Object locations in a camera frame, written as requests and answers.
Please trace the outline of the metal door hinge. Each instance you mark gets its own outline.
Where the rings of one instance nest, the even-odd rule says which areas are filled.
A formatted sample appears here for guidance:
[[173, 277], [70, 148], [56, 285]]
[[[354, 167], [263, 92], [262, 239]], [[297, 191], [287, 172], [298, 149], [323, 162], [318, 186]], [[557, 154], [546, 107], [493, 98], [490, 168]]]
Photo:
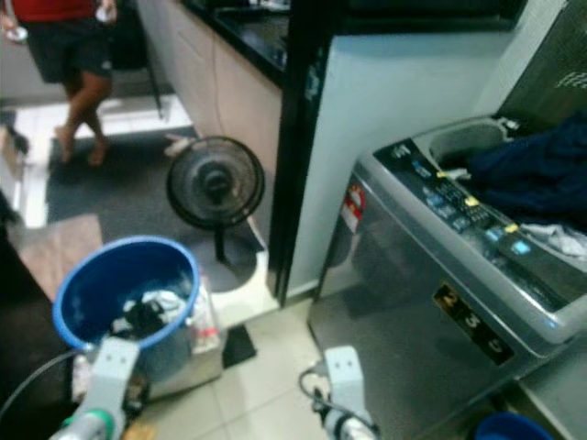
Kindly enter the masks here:
[[305, 99], [319, 100], [326, 79], [326, 59], [318, 59], [307, 67]]

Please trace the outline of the dark grey floor mat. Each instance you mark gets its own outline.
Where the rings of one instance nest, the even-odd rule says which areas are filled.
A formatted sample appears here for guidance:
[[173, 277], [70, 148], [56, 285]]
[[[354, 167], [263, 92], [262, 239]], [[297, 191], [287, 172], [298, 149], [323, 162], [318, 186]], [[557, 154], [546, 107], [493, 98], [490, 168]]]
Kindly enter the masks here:
[[163, 154], [169, 144], [165, 138], [168, 133], [203, 137], [191, 128], [118, 134], [105, 162], [97, 167], [85, 160], [94, 147], [93, 140], [80, 139], [75, 158], [55, 164], [48, 173], [47, 224], [92, 216], [104, 242], [160, 236], [177, 240], [196, 253], [206, 234], [181, 221], [165, 194], [165, 175], [171, 166], [171, 159]]

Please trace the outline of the black garment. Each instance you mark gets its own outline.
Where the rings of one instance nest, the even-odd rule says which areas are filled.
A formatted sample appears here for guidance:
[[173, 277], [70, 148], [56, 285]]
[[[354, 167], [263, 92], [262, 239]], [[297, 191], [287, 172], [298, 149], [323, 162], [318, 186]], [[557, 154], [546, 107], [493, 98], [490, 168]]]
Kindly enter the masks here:
[[168, 311], [158, 302], [136, 302], [123, 314], [127, 327], [123, 334], [128, 339], [150, 338], [171, 322]]

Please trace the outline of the grey top-load washing machine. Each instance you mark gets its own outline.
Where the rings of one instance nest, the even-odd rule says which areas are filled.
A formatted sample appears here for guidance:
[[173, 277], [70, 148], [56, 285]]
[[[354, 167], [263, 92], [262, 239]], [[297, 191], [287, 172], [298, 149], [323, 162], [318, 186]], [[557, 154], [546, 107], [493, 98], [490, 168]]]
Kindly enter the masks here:
[[[507, 102], [369, 149], [353, 163], [307, 315], [323, 349], [355, 347], [366, 411], [389, 440], [435, 435], [587, 334], [587, 265], [525, 234], [471, 184], [472, 155], [553, 129]], [[366, 206], [340, 218], [352, 182]]]

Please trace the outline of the dark blue round tub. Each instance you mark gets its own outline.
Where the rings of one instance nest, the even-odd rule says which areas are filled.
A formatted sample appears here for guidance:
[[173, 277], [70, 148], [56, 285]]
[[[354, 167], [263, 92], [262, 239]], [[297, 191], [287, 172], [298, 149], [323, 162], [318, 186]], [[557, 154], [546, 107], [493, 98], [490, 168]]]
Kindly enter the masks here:
[[474, 428], [472, 440], [555, 440], [541, 424], [527, 416], [499, 412], [487, 415]]

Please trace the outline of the small black mat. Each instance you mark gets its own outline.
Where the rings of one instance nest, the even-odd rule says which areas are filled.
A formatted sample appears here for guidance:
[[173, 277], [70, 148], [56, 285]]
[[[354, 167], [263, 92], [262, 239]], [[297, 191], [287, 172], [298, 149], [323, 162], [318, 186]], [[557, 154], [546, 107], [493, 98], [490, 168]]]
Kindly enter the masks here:
[[257, 356], [257, 348], [245, 325], [232, 326], [227, 330], [222, 351], [224, 369], [231, 369]]

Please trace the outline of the white cloth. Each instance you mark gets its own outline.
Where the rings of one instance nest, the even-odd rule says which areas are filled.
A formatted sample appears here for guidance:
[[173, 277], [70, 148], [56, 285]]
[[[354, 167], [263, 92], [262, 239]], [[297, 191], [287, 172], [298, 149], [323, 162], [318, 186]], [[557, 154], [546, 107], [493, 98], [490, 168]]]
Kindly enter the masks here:
[[165, 310], [168, 311], [168, 317], [171, 319], [171, 322], [181, 317], [183, 307], [187, 305], [187, 302], [184, 300], [184, 298], [181, 298], [179, 294], [173, 291], [147, 291], [146, 293], [143, 293], [141, 297], [138, 297], [137, 299], [129, 299], [128, 302], [123, 304], [123, 313], [121, 317], [114, 319], [112, 326], [110, 326], [110, 331], [112, 331], [112, 334], [114, 336], [118, 336], [118, 338], [128, 339], [125, 334], [123, 334], [123, 331], [125, 331], [127, 327], [126, 320], [123, 319], [123, 314], [125, 314], [126, 311], [129, 311], [130, 307], [136, 303], [152, 301], [158, 302], [159, 305], [163, 305], [165, 307]]

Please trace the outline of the beige kitchen cabinet black counter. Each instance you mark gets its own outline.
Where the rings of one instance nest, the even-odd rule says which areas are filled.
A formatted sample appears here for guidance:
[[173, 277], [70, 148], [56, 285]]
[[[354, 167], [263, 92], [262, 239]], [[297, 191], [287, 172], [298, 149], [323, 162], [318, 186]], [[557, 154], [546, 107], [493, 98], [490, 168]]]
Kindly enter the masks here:
[[194, 130], [237, 139], [260, 160], [267, 188], [249, 222], [268, 246], [286, 54], [272, 56], [244, 41], [238, 18], [290, 17], [290, 11], [267, 1], [136, 0], [136, 6], [154, 58]]

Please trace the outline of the navy blue cloth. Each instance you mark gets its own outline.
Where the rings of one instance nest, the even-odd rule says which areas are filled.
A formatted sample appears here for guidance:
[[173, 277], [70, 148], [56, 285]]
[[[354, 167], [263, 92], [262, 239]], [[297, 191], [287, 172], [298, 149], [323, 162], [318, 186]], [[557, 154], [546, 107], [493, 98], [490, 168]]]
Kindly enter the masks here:
[[587, 232], [587, 112], [467, 162], [481, 198], [516, 221]]

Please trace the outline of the clear plastic jug red cap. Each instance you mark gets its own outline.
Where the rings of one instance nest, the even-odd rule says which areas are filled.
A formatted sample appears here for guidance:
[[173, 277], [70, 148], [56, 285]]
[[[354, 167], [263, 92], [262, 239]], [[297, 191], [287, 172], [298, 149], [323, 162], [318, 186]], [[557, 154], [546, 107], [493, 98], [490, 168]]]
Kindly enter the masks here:
[[221, 327], [216, 319], [215, 307], [208, 297], [201, 296], [194, 303], [189, 330], [193, 340], [193, 355], [205, 355], [222, 347]]

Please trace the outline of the person in red shirt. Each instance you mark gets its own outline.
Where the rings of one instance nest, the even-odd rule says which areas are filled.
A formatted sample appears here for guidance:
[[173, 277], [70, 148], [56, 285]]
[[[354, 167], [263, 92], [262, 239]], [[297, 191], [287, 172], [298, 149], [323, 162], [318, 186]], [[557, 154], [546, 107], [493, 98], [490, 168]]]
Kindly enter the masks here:
[[1, 0], [1, 27], [19, 28], [45, 83], [61, 84], [68, 115], [56, 126], [61, 159], [70, 160], [77, 130], [94, 136], [91, 165], [104, 163], [109, 150], [99, 108], [112, 93], [112, 59], [106, 29], [117, 21], [117, 0]]

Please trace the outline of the beige slipper pair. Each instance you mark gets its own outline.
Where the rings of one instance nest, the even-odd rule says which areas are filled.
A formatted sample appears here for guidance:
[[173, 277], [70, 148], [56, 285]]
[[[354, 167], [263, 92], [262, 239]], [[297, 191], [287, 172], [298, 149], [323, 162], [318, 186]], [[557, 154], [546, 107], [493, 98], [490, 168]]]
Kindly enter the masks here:
[[165, 134], [165, 138], [171, 142], [163, 151], [163, 154], [168, 158], [176, 158], [176, 156], [183, 154], [197, 141], [197, 138], [193, 136], [181, 136], [171, 133]]

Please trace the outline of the black chair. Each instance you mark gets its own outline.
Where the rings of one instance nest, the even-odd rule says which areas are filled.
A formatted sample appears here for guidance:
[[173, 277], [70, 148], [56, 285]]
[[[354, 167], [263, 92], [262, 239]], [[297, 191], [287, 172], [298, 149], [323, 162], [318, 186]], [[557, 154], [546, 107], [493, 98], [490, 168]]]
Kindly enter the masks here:
[[114, 71], [144, 71], [150, 83], [150, 90], [158, 115], [164, 117], [163, 101], [158, 79], [150, 61], [150, 45], [146, 30], [139, 17], [138, 8], [129, 0], [115, 0], [114, 12], [117, 18], [110, 25], [108, 41], [112, 68]]

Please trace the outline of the red white sticker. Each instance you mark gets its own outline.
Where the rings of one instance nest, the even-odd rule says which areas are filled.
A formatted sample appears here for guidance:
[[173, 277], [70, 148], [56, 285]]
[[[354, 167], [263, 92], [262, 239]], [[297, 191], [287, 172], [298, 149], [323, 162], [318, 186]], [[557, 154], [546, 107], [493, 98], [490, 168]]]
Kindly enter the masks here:
[[366, 206], [366, 192], [363, 185], [353, 181], [345, 192], [340, 208], [340, 218], [351, 232], [357, 232]]

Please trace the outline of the steel kitchen sink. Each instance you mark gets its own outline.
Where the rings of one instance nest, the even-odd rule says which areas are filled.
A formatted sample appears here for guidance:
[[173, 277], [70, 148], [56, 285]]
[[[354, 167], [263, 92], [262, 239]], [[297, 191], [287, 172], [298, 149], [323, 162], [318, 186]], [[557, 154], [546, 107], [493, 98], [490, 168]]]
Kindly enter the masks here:
[[244, 41], [267, 51], [272, 56], [288, 53], [289, 17], [278, 14], [260, 14], [238, 18]]

